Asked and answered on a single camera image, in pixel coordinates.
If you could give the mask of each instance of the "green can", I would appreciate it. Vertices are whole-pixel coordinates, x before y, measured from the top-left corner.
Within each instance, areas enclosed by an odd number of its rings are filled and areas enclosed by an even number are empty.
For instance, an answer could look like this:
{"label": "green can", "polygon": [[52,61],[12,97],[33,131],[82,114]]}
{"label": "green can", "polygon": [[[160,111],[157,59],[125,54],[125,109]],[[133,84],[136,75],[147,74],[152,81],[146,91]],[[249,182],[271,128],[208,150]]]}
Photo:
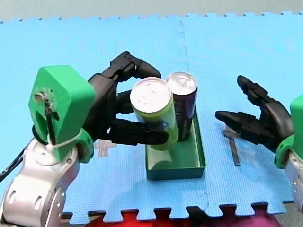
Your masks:
{"label": "green can", "polygon": [[173,94],[168,84],[159,78],[148,77],[138,81],[130,100],[140,122],[151,128],[163,129],[169,135],[166,143],[151,145],[156,150],[168,150],[178,141],[178,126]]}

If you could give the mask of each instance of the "white cable tie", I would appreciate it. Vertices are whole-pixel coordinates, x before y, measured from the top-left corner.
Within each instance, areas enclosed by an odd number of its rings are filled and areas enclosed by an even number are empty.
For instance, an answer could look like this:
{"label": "white cable tie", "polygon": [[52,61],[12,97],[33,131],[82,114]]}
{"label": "white cable tie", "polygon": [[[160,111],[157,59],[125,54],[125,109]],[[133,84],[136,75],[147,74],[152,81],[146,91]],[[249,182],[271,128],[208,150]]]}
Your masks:
{"label": "white cable tie", "polygon": [[67,140],[67,141],[65,141],[65,142],[58,143],[58,144],[55,144],[55,145],[54,145],[54,144],[52,144],[52,142],[51,142],[51,139],[50,139],[50,137],[49,137],[49,134],[47,134],[47,142],[48,142],[48,144],[46,145],[46,150],[47,150],[48,152],[52,153],[53,150],[55,150],[55,149],[57,149],[57,148],[60,148],[60,147],[63,147],[63,146],[65,146],[65,145],[67,145],[67,144],[70,144],[70,143],[74,142],[80,135],[81,135],[81,131],[80,131],[76,136],[74,136],[73,138],[71,138],[71,139],[69,139],[69,140]]}

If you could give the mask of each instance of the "can lid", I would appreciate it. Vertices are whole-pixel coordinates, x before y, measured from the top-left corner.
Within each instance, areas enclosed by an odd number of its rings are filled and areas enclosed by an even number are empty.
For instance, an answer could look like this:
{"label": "can lid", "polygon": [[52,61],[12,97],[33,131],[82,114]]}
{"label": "can lid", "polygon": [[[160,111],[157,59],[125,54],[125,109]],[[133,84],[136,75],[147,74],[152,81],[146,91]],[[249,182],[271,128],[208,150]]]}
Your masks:
{"label": "can lid", "polygon": [[144,113],[155,113],[167,106],[171,90],[167,83],[156,77],[141,79],[135,83],[130,99],[133,107]]}
{"label": "can lid", "polygon": [[174,72],[166,80],[172,93],[176,95],[189,95],[197,89],[197,80],[185,72]]}

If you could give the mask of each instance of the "aluminum can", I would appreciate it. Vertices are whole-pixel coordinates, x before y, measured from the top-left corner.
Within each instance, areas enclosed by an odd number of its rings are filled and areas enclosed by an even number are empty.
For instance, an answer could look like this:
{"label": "aluminum can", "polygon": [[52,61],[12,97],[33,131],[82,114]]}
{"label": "aluminum can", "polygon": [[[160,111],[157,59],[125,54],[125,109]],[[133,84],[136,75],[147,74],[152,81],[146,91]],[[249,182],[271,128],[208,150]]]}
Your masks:
{"label": "aluminum can", "polygon": [[166,143],[151,145],[156,150],[168,150],[178,141],[173,94],[167,83],[159,78],[139,80],[133,87],[130,100],[137,119],[149,127],[166,131]]}
{"label": "aluminum can", "polygon": [[178,141],[184,141],[190,135],[193,121],[198,90],[197,80],[187,73],[174,72],[168,76],[166,82],[174,97]]}

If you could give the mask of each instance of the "black robotic finger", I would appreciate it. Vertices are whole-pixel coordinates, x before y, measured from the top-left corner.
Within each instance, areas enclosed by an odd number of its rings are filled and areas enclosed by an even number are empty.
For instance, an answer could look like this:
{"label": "black robotic finger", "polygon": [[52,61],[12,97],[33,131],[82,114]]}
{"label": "black robotic finger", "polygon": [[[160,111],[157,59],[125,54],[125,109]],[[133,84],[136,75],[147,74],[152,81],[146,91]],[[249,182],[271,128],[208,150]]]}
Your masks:
{"label": "black robotic finger", "polygon": [[255,116],[243,112],[217,111],[215,117],[238,136],[254,144],[271,144],[275,137]]}

